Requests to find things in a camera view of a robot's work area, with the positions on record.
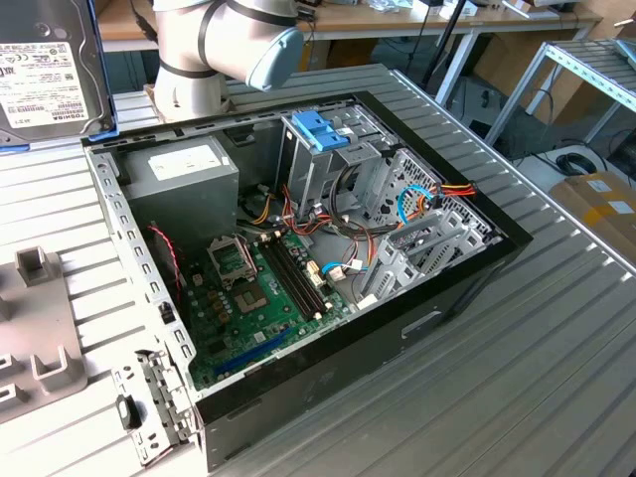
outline hard drive label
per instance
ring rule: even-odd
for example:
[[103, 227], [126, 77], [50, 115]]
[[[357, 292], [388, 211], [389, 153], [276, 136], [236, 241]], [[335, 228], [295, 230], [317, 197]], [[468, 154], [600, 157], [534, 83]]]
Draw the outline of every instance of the hard drive label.
[[14, 129], [88, 119], [69, 43], [0, 44], [0, 103]]

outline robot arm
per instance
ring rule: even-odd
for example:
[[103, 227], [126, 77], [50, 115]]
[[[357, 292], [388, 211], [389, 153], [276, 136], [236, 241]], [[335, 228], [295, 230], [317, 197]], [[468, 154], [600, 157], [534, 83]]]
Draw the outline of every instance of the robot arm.
[[155, 103], [170, 120], [223, 112], [224, 75], [268, 91], [300, 61], [293, 0], [155, 0], [161, 66]]

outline yellow cable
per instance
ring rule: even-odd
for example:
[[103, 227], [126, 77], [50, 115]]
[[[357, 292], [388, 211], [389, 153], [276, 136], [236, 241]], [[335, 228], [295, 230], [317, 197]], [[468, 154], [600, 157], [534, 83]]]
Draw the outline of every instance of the yellow cable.
[[466, 189], [467, 187], [472, 187], [472, 184], [466, 184], [465, 186], [449, 186], [447, 184], [444, 184], [441, 187], [445, 187], [447, 189]]
[[262, 211], [262, 214], [260, 214], [260, 217], [258, 219], [256, 219], [255, 221], [252, 221], [252, 223], [255, 226], [258, 226], [260, 224], [262, 224], [263, 222], [265, 222], [265, 220], [267, 220], [267, 216], [269, 215], [269, 202], [271, 201], [271, 194], [267, 194], [267, 199], [265, 200], [265, 208]]

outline toshiba hard drive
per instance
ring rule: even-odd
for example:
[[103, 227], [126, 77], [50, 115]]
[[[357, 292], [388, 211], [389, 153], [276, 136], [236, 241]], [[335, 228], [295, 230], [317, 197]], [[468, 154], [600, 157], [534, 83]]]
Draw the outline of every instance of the toshiba hard drive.
[[8, 0], [0, 15], [0, 150], [116, 132], [92, 0]]

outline ram slot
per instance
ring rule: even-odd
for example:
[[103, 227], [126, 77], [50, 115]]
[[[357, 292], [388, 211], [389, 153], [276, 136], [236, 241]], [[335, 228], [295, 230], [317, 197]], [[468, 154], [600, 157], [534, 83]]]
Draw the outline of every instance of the ram slot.
[[268, 243], [261, 247], [261, 253], [305, 319], [311, 320], [317, 312], [326, 311], [322, 299], [314, 291], [307, 277], [296, 267], [282, 243]]
[[280, 259], [285, 262], [285, 266], [292, 270], [293, 276], [298, 280], [298, 284], [302, 287], [305, 296], [311, 300], [316, 311], [325, 313], [327, 311], [327, 307], [322, 301], [322, 297], [318, 294], [311, 281], [309, 281], [309, 278], [307, 278], [296, 265], [296, 262], [291, 257], [287, 247], [281, 241], [275, 242], [273, 247], [275, 252], [280, 256]]

